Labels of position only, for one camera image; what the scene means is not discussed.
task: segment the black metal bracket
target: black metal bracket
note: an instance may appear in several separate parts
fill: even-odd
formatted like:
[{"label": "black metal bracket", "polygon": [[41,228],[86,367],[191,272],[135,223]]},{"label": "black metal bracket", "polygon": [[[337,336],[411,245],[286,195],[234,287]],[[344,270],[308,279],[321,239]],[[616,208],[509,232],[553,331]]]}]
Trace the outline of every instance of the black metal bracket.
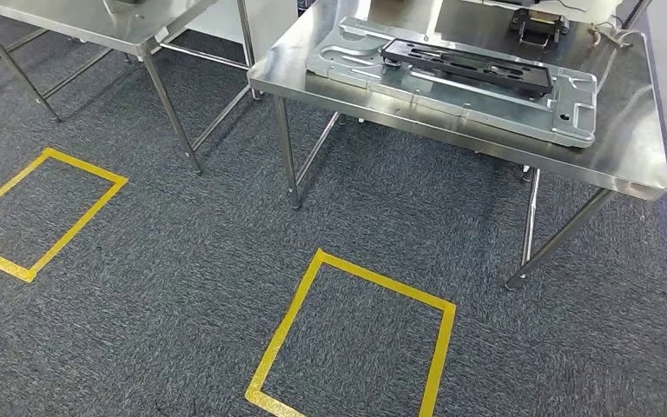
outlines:
[{"label": "black metal bracket", "polygon": [[569,33],[566,18],[537,10],[518,9],[512,14],[510,30],[518,32],[518,41],[548,49],[558,45]]},{"label": "black metal bracket", "polygon": [[437,70],[515,89],[523,96],[539,97],[553,91],[550,71],[531,63],[518,63],[403,39],[393,39],[380,54],[390,66],[410,63],[422,70]]}]

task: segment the stainless steel table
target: stainless steel table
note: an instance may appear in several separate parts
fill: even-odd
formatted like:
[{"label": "stainless steel table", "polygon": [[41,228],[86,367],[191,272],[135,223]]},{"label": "stainless steel table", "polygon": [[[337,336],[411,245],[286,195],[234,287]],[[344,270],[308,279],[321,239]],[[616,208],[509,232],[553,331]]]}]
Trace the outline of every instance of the stainless steel table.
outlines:
[{"label": "stainless steel table", "polygon": [[[249,35],[246,4],[243,0],[237,0],[237,3],[239,5],[245,51],[247,52],[245,63],[236,63],[223,57],[173,45],[169,41],[165,42],[179,34],[184,30],[186,24],[215,2],[216,0],[144,0],[131,6],[120,3],[110,3],[107,6],[102,0],[0,0],[0,16],[105,47],[96,57],[44,92],[39,91],[34,86],[2,44],[0,44],[0,57],[10,66],[17,78],[24,83],[37,102],[46,108],[53,119],[59,121],[56,112],[47,103],[48,98],[88,68],[98,63],[111,50],[119,50],[125,54],[137,56],[147,67],[185,155],[190,160],[193,169],[200,172],[201,167],[195,158],[195,151],[231,109],[246,95],[250,87],[246,86],[240,91],[208,128],[197,139],[190,142],[162,84],[160,73],[155,65],[155,60],[152,58],[152,52],[164,47],[247,70],[254,63],[254,52],[252,51]],[[259,98],[259,93],[252,90],[252,97],[254,99]]]},{"label": "stainless steel table", "polygon": [[[307,73],[309,52],[349,16],[596,74],[603,84],[598,96],[597,140],[588,149],[565,148]],[[611,42],[592,48],[595,38],[588,31],[591,27],[572,23],[560,47],[543,54],[518,45],[514,34],[506,30],[511,17],[509,10],[458,0],[316,2],[248,72],[253,88],[274,96],[287,193],[293,207],[300,206],[300,179],[340,113],[532,167],[523,257],[518,271],[506,283],[509,289],[522,286],[526,275],[546,255],[615,194],[644,200],[663,195],[667,191],[667,163],[644,36],[632,32],[621,35],[626,42],[634,43],[623,50]],[[335,112],[298,172],[291,152],[285,99]],[[599,191],[533,253],[541,169],[596,185]]]}]

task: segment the table top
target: table top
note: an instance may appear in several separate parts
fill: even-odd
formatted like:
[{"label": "table top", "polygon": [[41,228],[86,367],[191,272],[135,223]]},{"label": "table top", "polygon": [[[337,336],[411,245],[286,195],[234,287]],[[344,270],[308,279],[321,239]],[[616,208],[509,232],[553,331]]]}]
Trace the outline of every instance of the table top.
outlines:
[{"label": "table top", "polygon": [[163,29],[175,34],[215,2],[143,0],[111,13],[103,0],[0,0],[0,15],[139,55]]},{"label": "table top", "polygon": [[310,51],[344,17],[540,59],[598,78],[614,50],[607,42],[590,48],[590,27],[571,23],[559,47],[543,54],[519,45],[508,32],[510,10],[460,0],[318,0],[249,71],[252,87],[645,200],[667,191],[664,137],[642,34],[625,38],[633,47],[616,54],[598,95],[596,141],[587,149],[574,149],[306,72]]}]

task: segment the yellow tape square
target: yellow tape square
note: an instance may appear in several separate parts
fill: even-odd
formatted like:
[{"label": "yellow tape square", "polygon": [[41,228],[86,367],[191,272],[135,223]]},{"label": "yellow tape square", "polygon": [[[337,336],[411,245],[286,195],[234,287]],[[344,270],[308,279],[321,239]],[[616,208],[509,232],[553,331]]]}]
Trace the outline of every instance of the yellow tape square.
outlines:
[{"label": "yellow tape square", "polygon": [[280,351],[282,343],[285,341],[287,333],[293,325],[295,316],[300,311],[300,307],[303,305],[303,300],[306,298],[308,290],[311,288],[320,266],[324,263],[344,272],[348,272],[351,275],[356,275],[359,278],[381,285],[387,289],[391,289],[398,294],[421,301],[444,312],[441,317],[439,336],[436,339],[436,347],[433,351],[431,368],[428,371],[426,390],[423,393],[423,401],[420,402],[420,411],[418,413],[419,417],[432,416],[433,408],[436,405],[436,395],[438,394],[439,384],[441,382],[441,372],[443,371],[444,362],[446,360],[446,351],[448,350],[448,343],[451,338],[453,321],[456,316],[456,305],[449,301],[442,300],[439,297],[424,293],[423,291],[410,287],[402,282],[397,282],[384,275],[379,275],[354,265],[349,261],[344,261],[343,259],[329,255],[320,249],[316,251],[305,275],[303,275],[303,279],[300,281],[297,291],[295,291],[293,300],[290,301],[290,307],[282,318],[280,326],[274,331],[272,340],[269,342],[267,350],[265,350],[244,396],[252,404],[255,404],[257,407],[262,408],[277,417],[305,417],[301,412],[287,404],[283,404],[267,394],[264,394],[261,390],[262,385],[264,385],[264,381],[267,378],[267,374],[269,374],[270,369],[272,369],[272,363],[277,357],[277,353]]},{"label": "yellow tape square", "polygon": [[26,168],[22,169],[21,172],[19,172],[16,176],[1,186],[0,197],[6,194],[6,192],[8,192],[10,189],[14,188],[17,183],[24,179],[24,177],[27,176],[30,172],[35,170],[35,168],[42,164],[42,162],[46,161],[47,158],[56,159],[78,169],[88,171],[93,175],[100,176],[105,180],[113,182],[114,185],[111,186],[111,188],[106,191],[106,193],[104,193],[101,198],[99,198],[98,201],[94,203],[93,206],[91,206],[84,215],[81,216],[80,219],[78,219],[77,223],[68,229],[68,231],[65,232],[65,234],[60,239],[58,239],[57,242],[52,245],[52,247],[48,249],[47,252],[42,255],[42,257],[39,258],[39,260],[37,260],[37,262],[30,268],[17,265],[14,262],[9,261],[8,259],[4,259],[0,256],[0,269],[5,273],[13,275],[16,278],[26,282],[32,282],[35,279],[36,273],[39,272],[39,270],[42,269],[44,265],[47,264],[47,262],[55,257],[57,252],[64,248],[70,239],[72,239],[80,231],[80,229],[83,228],[83,226],[85,226],[94,215],[96,215],[98,210],[106,205],[106,203],[109,202],[109,199],[113,197],[127,182],[127,179],[123,176],[108,172],[106,169],[98,168],[95,165],[81,161],[73,156],[66,155],[58,150],[45,148],[45,150],[42,151],[42,154],[38,156],[37,159],[32,161],[29,165],[26,166]]}]

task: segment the gray carpet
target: gray carpet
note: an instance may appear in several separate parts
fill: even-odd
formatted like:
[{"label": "gray carpet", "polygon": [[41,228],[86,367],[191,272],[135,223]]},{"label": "gray carpet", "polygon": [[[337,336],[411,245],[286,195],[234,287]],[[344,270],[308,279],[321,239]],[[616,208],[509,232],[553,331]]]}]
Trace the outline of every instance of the gray carpet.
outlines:
[{"label": "gray carpet", "polygon": [[[5,38],[28,30],[0,19]],[[241,59],[209,37],[179,42]],[[44,88],[96,51],[48,34],[17,60]],[[157,60],[190,135],[244,84],[171,51]],[[121,54],[51,102],[65,122],[0,64],[0,186],[48,146],[129,183],[33,283],[0,272],[0,415],[269,415],[244,391],[323,248],[457,304],[434,415],[667,416],[657,206],[616,199],[507,293],[528,194],[511,163],[344,118],[293,211],[268,99],[232,112],[200,176]],[[302,161],[330,115],[289,110]],[[33,261],[106,186],[59,163],[34,174],[0,204],[13,261]],[[546,174],[538,244],[593,191]],[[263,390],[310,416],[414,415],[438,319],[323,268]]]}]

